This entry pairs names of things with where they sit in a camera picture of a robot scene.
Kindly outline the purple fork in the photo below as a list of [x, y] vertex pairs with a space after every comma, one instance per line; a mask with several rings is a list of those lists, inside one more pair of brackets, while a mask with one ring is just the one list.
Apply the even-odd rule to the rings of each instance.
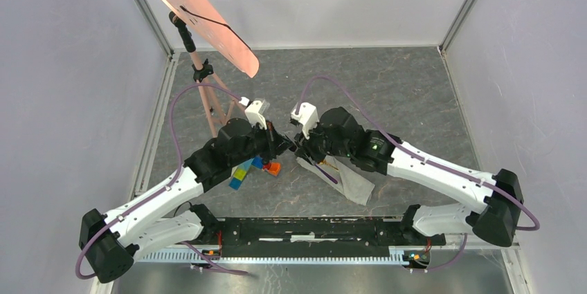
[[338, 185], [338, 179], [337, 179], [336, 175], [338, 174], [339, 171], [336, 171], [328, 166], [320, 165], [319, 163], [314, 162], [312, 160], [309, 163], [311, 166], [313, 166], [315, 169], [317, 169], [318, 172], [320, 174], [322, 174], [328, 181], [332, 182], [335, 185]]

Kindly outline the grey cloth napkin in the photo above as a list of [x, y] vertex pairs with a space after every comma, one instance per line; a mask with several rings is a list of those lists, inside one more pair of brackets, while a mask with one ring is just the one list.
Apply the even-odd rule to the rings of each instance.
[[360, 174], [333, 156], [326, 156], [325, 159], [336, 161], [339, 170], [338, 174], [336, 175], [338, 179], [338, 185], [328, 181], [322, 174], [318, 172], [317, 169], [311, 166], [307, 160], [301, 157], [297, 157], [296, 161], [301, 167], [317, 175], [317, 177], [324, 180], [349, 201], [359, 205], [366, 205], [370, 200], [372, 191], [374, 189], [374, 183], [362, 177]]

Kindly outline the gold spoon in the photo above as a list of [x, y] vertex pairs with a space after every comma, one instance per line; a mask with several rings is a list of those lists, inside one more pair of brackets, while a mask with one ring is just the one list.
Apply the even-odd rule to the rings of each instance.
[[335, 160], [327, 160], [327, 159], [325, 159], [325, 160], [322, 160], [319, 164], [320, 165], [323, 165], [323, 166], [331, 167], [332, 169], [338, 171], [338, 165], [336, 164], [336, 161]]

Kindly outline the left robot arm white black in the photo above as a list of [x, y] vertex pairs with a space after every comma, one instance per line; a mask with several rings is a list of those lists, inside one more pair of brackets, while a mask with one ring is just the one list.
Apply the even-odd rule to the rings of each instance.
[[105, 213], [94, 208], [82, 216], [77, 277], [97, 277], [103, 284], [119, 278], [144, 248], [138, 241], [155, 221], [229, 179], [234, 167], [255, 157], [268, 163], [293, 147], [294, 142], [271, 122], [262, 128], [245, 119], [230, 119], [217, 137], [180, 160], [178, 169], [146, 193]]

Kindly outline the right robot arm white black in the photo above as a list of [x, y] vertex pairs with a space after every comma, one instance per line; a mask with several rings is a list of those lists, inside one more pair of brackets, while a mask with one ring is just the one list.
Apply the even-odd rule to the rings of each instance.
[[432, 156], [394, 135], [364, 129], [343, 107], [318, 115], [304, 102], [291, 111], [296, 155], [310, 163], [328, 156], [349, 158], [365, 172], [402, 178], [446, 195], [454, 204], [412, 205], [404, 213], [400, 236], [408, 244], [443, 234], [473, 234], [489, 244], [510, 247], [519, 230], [523, 195], [518, 176], [468, 169]]

